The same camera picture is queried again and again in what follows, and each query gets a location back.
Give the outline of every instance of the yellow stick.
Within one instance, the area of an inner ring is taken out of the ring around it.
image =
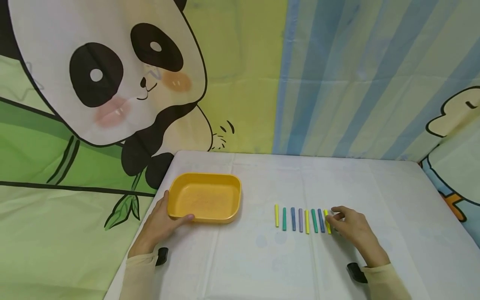
[[[325,225],[327,226],[327,232],[328,234],[332,234],[332,231],[330,230],[330,223],[327,222],[327,216],[328,216],[328,210],[324,210],[324,215],[325,215]]]
[[[308,221],[308,209],[305,209],[305,233],[310,234],[310,222]]]
[[[278,204],[275,204],[275,227],[280,226],[278,221]]]

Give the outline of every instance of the colored stick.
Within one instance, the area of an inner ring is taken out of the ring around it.
[[[308,221],[308,210],[305,210],[305,233],[310,234],[310,222]]]
[[[327,222],[326,217],[328,216],[328,210],[324,210],[324,215],[325,215],[325,225],[327,226],[327,232],[328,234],[332,234],[332,231],[330,230],[330,224]]]
[[[290,211],[292,213],[292,230],[295,231],[297,230],[296,224],[295,224],[295,207],[292,207]]]
[[[318,223],[320,223],[320,231],[325,233],[324,216],[320,208],[318,209]]]
[[[279,222],[278,222],[278,204],[275,204],[275,227],[279,227]]]
[[[283,208],[283,231],[287,231],[287,208]]]
[[[313,208],[312,208],[312,222],[313,222],[313,230],[315,230],[315,233],[318,233],[317,217],[315,216],[315,210]]]
[[[303,210],[299,208],[299,229],[300,232],[303,232]]]

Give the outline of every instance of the table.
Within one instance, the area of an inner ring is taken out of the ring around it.
[[[336,205],[366,215],[413,299],[480,295],[480,249],[416,163],[179,151],[147,215],[185,172],[238,176],[240,215],[231,224],[185,226],[166,241],[154,299],[367,299],[366,285],[347,273],[348,263],[364,264],[348,242],[313,227],[310,235],[291,230],[291,207]],[[275,204],[287,208],[287,231],[275,227]],[[106,300],[119,298],[124,268],[125,260]]]

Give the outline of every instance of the left hand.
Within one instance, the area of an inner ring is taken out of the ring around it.
[[[165,191],[163,198],[156,203],[152,213],[145,221],[140,234],[130,248],[128,258],[152,253],[155,246],[168,238],[175,229],[189,223],[195,218],[194,215],[189,214],[180,219],[172,220],[168,216],[167,206],[168,191]]]

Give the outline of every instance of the panda cheek blush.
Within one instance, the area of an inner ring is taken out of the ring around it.
[[[192,81],[183,72],[165,71],[162,78],[163,84],[175,92],[188,92],[192,88]]]
[[[107,103],[96,108],[95,123],[103,128],[117,126],[126,119],[130,110],[131,106],[127,100],[115,95]]]

